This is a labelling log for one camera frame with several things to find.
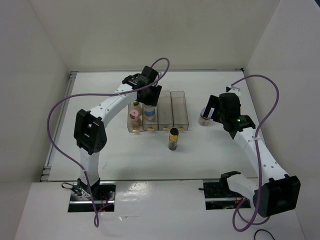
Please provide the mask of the silver lid blue label jar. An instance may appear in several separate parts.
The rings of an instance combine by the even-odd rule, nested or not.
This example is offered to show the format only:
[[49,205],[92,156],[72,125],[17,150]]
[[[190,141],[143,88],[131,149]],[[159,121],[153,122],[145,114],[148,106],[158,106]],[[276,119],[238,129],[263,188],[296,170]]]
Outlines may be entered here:
[[143,104],[143,117],[147,121],[151,121],[155,118],[156,107],[152,105]]

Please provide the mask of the white lid red logo jar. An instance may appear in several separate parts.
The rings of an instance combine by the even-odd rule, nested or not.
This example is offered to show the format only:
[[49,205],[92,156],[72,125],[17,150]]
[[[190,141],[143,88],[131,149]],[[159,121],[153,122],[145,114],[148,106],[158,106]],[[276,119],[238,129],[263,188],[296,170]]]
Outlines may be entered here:
[[208,117],[204,117],[202,114],[200,114],[199,119],[198,119],[198,123],[201,126],[208,126],[211,123],[211,114],[208,115]]

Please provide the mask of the pink lid spice bottle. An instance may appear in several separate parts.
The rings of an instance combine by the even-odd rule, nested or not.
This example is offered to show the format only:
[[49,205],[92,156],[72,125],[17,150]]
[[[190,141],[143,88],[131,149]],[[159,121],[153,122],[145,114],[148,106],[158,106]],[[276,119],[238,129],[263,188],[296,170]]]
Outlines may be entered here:
[[129,112],[129,117],[130,117],[132,128],[134,129],[139,128],[139,126],[141,125],[141,118],[140,118],[139,111],[136,109],[131,110]]

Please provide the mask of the gold black pepper grinder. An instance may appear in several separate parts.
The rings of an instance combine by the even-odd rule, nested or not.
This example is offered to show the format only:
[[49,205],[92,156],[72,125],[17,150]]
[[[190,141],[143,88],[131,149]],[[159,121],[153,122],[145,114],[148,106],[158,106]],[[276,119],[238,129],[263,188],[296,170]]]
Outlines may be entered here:
[[177,149],[178,137],[179,137],[179,130],[176,127],[172,127],[169,131],[169,142],[168,142],[168,148],[171,151],[174,151]]

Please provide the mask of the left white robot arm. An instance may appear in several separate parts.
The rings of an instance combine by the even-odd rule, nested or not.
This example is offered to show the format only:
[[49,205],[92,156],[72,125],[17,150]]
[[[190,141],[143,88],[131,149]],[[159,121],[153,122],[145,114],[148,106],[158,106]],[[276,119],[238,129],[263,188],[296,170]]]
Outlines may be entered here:
[[94,200],[100,193],[99,155],[107,143],[105,128],[127,105],[134,101],[155,107],[162,86],[155,85],[159,72],[145,66],[141,73],[127,76],[112,96],[90,110],[81,109],[76,114],[74,138],[79,148],[83,170],[77,180],[81,193]]

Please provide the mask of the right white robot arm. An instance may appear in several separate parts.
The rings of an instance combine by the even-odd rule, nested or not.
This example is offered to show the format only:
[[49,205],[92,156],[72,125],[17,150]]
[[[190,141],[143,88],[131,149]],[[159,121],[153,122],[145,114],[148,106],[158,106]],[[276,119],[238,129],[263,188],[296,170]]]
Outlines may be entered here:
[[225,197],[241,194],[258,208],[258,214],[263,218],[295,209],[301,182],[277,163],[256,133],[253,120],[241,114],[240,98],[230,92],[211,95],[203,114],[222,124],[244,151],[259,178],[258,183],[254,183],[239,171],[223,173],[219,179],[220,193]]

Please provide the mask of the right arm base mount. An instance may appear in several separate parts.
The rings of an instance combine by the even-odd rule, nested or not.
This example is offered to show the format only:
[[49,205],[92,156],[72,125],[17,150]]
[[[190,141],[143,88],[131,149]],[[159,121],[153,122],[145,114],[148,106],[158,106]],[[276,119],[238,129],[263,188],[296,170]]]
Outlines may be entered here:
[[218,180],[203,181],[198,188],[204,195],[206,210],[232,210],[235,209],[244,197],[237,192],[225,193]]

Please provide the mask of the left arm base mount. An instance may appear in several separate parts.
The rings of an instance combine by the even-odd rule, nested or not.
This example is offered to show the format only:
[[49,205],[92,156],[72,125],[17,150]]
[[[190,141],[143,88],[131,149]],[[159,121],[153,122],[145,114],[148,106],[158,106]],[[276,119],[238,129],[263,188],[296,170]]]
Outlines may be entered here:
[[[71,191],[68,212],[69,213],[88,213],[94,212],[90,194],[77,183],[63,182],[63,189]],[[98,190],[93,193],[95,207],[101,212],[113,212],[115,209],[116,183],[102,181]]]

